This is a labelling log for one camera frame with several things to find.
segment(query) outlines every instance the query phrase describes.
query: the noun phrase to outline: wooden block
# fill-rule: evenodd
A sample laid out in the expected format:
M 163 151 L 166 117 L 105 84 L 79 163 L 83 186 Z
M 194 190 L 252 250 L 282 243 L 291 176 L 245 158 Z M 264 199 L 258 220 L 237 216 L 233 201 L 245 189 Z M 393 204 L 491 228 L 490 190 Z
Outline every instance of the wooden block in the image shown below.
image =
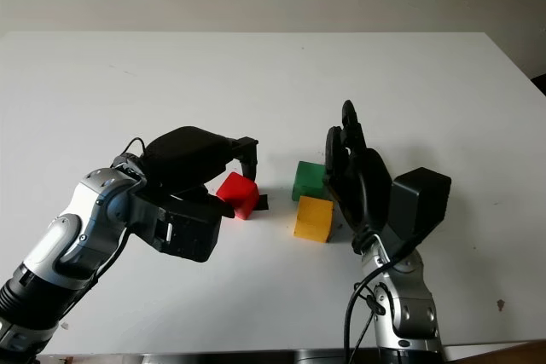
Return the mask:
M 292 200 L 295 202 L 300 196 L 322 199 L 324 195 L 324 165 L 300 161 L 296 170 L 292 188 Z
M 231 172 L 216 192 L 216 196 L 233 206 L 237 217 L 248 219 L 258 203 L 258 186 L 254 181 Z
M 332 228 L 334 203 L 329 200 L 301 196 L 293 235 L 326 243 Z

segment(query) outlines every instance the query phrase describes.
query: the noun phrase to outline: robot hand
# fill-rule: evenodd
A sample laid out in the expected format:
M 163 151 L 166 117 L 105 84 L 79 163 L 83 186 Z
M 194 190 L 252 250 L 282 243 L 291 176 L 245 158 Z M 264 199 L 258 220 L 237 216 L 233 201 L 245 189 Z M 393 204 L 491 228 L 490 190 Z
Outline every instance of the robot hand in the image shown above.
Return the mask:
M 372 313 L 360 341 L 375 316 L 382 362 L 443 362 L 433 296 L 415 248 L 444 220 L 451 179 L 419 168 L 393 181 L 381 156 L 366 147 L 350 101 L 342 124 L 328 132 L 324 181 L 354 232 L 352 248 L 363 255 L 365 271 L 347 306 L 345 363 L 352 362 L 352 309 L 365 288 Z
M 141 157 L 126 152 L 129 144 L 109 168 L 84 176 L 68 207 L 0 289 L 0 363 L 32 361 L 130 234 L 157 251 L 205 262 L 222 217 L 235 214 L 204 183 L 233 159 L 254 180 L 257 144 L 183 127 L 142 143 Z

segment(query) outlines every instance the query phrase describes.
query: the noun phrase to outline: small black object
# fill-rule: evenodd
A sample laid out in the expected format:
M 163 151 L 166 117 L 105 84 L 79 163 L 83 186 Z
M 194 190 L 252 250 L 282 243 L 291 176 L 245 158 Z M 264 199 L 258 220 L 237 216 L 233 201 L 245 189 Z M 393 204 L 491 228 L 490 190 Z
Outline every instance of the small black object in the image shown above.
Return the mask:
M 377 303 L 375 301 L 375 298 L 371 296 L 370 294 L 366 296 L 366 304 L 375 315 L 385 315 L 386 313 L 385 308 L 381 306 L 379 303 Z
M 267 202 L 267 194 L 259 195 L 258 203 L 254 206 L 255 211 L 268 211 L 270 204 Z

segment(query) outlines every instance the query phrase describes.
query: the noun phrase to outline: red cube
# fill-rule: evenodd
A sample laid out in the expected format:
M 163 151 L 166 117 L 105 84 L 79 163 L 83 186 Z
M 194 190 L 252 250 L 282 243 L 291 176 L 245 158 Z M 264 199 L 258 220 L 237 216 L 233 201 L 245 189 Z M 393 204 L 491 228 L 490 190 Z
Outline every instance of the red cube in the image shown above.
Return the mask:
M 231 172 L 216 192 L 216 196 L 233 206 L 237 217 L 248 219 L 258 203 L 258 185 L 236 172 Z

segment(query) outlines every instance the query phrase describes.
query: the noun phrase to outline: yellow cube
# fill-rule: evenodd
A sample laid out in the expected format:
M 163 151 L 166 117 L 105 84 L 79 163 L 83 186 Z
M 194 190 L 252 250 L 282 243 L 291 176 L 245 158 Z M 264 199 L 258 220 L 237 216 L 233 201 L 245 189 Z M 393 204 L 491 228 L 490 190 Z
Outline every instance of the yellow cube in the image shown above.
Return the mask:
M 326 243 L 332 228 L 334 203 L 329 200 L 299 197 L 298 216 L 293 235 Z

